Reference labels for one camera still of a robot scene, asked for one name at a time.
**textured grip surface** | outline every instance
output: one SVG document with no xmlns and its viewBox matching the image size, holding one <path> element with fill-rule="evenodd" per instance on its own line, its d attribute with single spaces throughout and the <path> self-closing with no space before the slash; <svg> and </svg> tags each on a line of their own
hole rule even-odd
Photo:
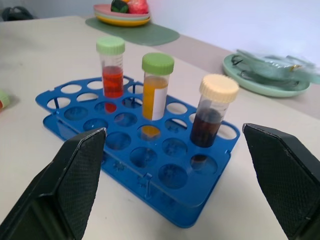
<svg viewBox="0 0 320 240">
<path fill-rule="evenodd" d="M 57 191 L 57 199 L 75 239 L 82 239 L 96 198 L 105 132 L 81 145 Z"/>
<path fill-rule="evenodd" d="M 320 204 L 319 183 L 277 137 L 251 127 L 244 134 L 262 192 L 287 237 L 295 239 Z"/>
</svg>

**green cap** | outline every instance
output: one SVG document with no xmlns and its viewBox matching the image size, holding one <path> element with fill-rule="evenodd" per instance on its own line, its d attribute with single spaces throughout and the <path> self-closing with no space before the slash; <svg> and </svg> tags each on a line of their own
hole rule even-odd
<svg viewBox="0 0 320 240">
<path fill-rule="evenodd" d="M 125 52 L 125 40 L 117 36 L 104 36 L 96 41 L 96 50 L 103 55 L 120 55 Z"/>
<path fill-rule="evenodd" d="M 143 56 L 142 69 L 148 74 L 164 76 L 172 74 L 175 60 L 163 53 L 151 52 Z"/>
<path fill-rule="evenodd" d="M 0 89 L 0 102 L 2 104 L 2 108 L 5 108 L 10 104 L 9 96 Z"/>
</svg>

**stacked plates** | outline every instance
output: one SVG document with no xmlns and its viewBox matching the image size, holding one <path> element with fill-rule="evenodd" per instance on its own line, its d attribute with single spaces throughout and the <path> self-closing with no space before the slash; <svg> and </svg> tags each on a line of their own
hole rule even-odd
<svg viewBox="0 0 320 240">
<path fill-rule="evenodd" d="M 130 14 L 111 11 L 111 4 L 97 4 L 93 6 L 93 9 L 97 19 L 115 26 L 136 27 L 150 20 L 150 13 Z"/>
</svg>

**yellow liquid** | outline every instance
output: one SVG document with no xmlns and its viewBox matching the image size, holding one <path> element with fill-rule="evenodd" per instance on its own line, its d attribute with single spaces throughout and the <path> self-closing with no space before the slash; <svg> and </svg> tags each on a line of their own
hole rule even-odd
<svg viewBox="0 0 320 240">
<path fill-rule="evenodd" d="M 143 83 L 143 105 L 142 115 L 149 120 L 153 118 L 155 90 L 168 87 L 168 81 L 163 77 L 150 76 L 144 79 Z M 149 138 L 160 134 L 160 131 L 155 127 L 144 126 L 142 132 Z"/>
</svg>

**transparent plastic bag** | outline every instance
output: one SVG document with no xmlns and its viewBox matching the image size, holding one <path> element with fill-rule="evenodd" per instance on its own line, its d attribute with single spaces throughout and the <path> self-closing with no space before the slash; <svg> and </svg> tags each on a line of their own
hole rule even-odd
<svg viewBox="0 0 320 240">
<path fill-rule="evenodd" d="M 251 71 L 267 79 L 320 84 L 320 69 L 310 61 L 290 55 L 258 55 L 244 50 L 237 50 L 237 54 Z"/>
</svg>

